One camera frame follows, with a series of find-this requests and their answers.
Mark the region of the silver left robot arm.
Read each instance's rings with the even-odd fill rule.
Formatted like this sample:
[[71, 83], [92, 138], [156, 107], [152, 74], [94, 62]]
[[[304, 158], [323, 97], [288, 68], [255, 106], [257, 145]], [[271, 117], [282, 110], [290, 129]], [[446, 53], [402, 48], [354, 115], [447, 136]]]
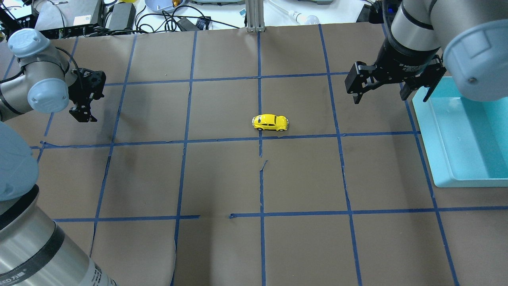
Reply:
[[20, 71], [1, 81], [0, 250], [2, 286], [116, 286], [37, 205], [39, 168], [31, 147], [6, 121], [35, 110], [96, 122], [91, 103], [103, 98], [106, 75], [75, 65], [40, 31], [11, 34], [8, 47]]

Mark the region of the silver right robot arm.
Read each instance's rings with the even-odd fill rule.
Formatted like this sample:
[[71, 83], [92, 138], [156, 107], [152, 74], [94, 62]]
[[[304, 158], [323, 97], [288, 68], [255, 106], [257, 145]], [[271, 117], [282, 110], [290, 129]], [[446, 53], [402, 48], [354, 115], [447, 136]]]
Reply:
[[446, 72], [460, 94], [479, 102], [507, 97], [506, 0], [382, 0], [387, 26], [376, 61], [357, 61], [345, 89], [358, 104], [363, 94], [403, 83], [402, 100], [421, 87], [427, 102]]

